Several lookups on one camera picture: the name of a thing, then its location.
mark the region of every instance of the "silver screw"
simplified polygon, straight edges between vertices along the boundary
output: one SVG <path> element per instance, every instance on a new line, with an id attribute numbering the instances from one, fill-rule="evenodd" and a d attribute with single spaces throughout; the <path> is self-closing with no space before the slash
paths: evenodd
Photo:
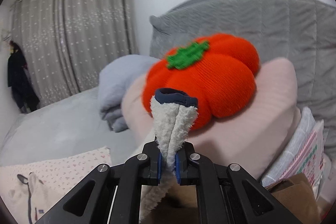
<path id="1" fill-rule="evenodd" d="M 199 159 L 201 158 L 201 156 L 200 156 L 199 154 L 197 154 L 197 153 L 192 153 L 192 154 L 190 155 L 190 158 L 191 158 L 192 160 L 199 160 Z"/>
<path id="2" fill-rule="evenodd" d="M 146 154 L 139 154 L 137 156 L 137 158 L 138 158 L 138 160 L 145 160 L 145 159 L 147 159 L 147 155 Z"/>
<path id="3" fill-rule="evenodd" d="M 230 169 L 232 171 L 239 171 L 240 170 L 240 165 L 239 164 L 231 164 Z"/>
<path id="4" fill-rule="evenodd" d="M 97 167 L 99 172 L 105 172 L 107 170 L 107 165 L 106 164 L 101 164 Z"/>

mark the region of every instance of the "pink pillow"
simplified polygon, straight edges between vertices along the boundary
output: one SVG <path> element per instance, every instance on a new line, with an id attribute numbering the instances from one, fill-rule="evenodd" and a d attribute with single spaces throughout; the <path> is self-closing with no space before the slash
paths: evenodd
<path id="1" fill-rule="evenodd" d="M 141 102 L 146 76 L 137 78 L 122 101 L 122 113 L 138 145 L 152 128 L 152 117 Z M 214 163 L 238 163 L 259 178 L 292 137 L 300 120 L 293 64 L 285 58 L 264 63 L 256 76 L 257 92 L 237 115 L 213 119 L 191 131 L 188 141 Z"/>

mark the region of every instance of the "gray quilted headboard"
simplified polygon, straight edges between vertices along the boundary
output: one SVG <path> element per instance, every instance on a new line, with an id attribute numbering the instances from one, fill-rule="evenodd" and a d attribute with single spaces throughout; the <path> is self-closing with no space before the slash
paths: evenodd
<path id="1" fill-rule="evenodd" d="M 317 0 L 190 0 L 151 16 L 151 56 L 216 32 L 244 37 L 261 61 L 287 57 L 298 81 L 298 107 L 324 119 L 325 152 L 336 159 L 336 8 Z"/>

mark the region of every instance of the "triangular cutout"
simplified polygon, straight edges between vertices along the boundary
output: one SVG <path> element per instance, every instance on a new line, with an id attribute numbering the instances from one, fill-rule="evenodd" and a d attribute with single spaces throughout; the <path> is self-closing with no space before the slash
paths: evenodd
<path id="1" fill-rule="evenodd" d="M 241 182 L 256 216 L 273 210 L 273 205 L 248 181 Z"/>
<path id="2" fill-rule="evenodd" d="M 64 204 L 63 209 L 76 216 L 82 216 L 94 187 L 94 180 L 87 182 L 67 203 Z"/>

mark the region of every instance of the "gray curtain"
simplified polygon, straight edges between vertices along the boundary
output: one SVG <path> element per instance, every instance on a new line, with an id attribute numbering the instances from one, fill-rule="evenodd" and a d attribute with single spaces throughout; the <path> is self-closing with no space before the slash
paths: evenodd
<path id="1" fill-rule="evenodd" d="M 114 59 L 138 53 L 131 0 L 18 0 L 12 39 L 22 46 L 33 86 L 48 105 L 98 85 Z"/>

